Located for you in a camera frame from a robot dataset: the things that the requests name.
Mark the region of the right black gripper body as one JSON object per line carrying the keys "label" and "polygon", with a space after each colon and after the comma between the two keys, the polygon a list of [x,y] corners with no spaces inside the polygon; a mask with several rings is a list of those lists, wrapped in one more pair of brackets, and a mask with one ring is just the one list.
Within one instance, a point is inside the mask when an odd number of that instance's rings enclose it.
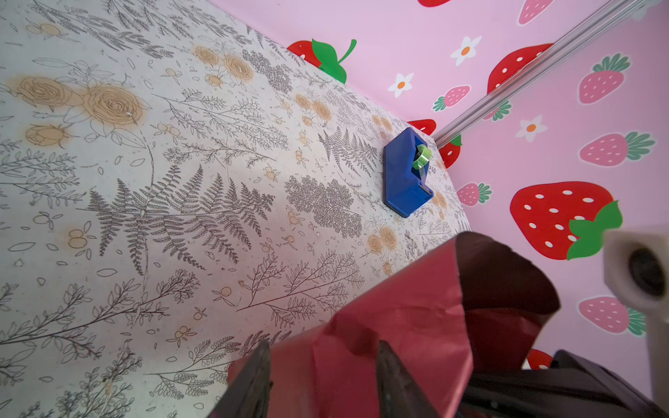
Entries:
{"label": "right black gripper body", "polygon": [[565,350],[548,369],[474,373],[461,417],[667,417],[605,367]]}

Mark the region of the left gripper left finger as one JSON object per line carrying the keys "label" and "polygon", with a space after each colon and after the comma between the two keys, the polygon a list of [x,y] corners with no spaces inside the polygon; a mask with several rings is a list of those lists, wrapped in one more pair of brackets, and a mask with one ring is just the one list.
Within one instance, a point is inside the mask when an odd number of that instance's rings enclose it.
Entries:
{"label": "left gripper left finger", "polygon": [[267,417],[272,386],[270,345],[262,341],[207,417]]}

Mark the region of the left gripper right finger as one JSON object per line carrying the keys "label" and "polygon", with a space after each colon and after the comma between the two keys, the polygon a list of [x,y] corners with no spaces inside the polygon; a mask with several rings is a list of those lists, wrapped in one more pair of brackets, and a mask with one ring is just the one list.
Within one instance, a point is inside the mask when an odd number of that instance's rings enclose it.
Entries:
{"label": "left gripper right finger", "polygon": [[437,410],[386,341],[379,341],[376,385],[381,418],[439,418]]}

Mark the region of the dark red wrapping paper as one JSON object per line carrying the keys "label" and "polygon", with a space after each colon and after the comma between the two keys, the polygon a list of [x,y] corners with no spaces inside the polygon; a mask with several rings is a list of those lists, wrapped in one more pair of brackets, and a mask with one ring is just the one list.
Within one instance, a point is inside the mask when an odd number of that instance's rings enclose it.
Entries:
{"label": "dark red wrapping paper", "polygon": [[437,414],[475,371],[518,370],[560,308],[550,279],[510,247],[464,232],[270,348],[271,417],[376,417],[376,360],[390,345]]}

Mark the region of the blue tape dispenser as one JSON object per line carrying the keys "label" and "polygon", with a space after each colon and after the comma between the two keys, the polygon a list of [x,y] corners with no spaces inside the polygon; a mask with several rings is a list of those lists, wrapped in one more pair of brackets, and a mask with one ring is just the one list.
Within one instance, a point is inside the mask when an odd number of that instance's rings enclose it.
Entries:
{"label": "blue tape dispenser", "polygon": [[403,218],[435,196],[427,185],[431,155],[427,142],[412,127],[383,148],[383,203]]}

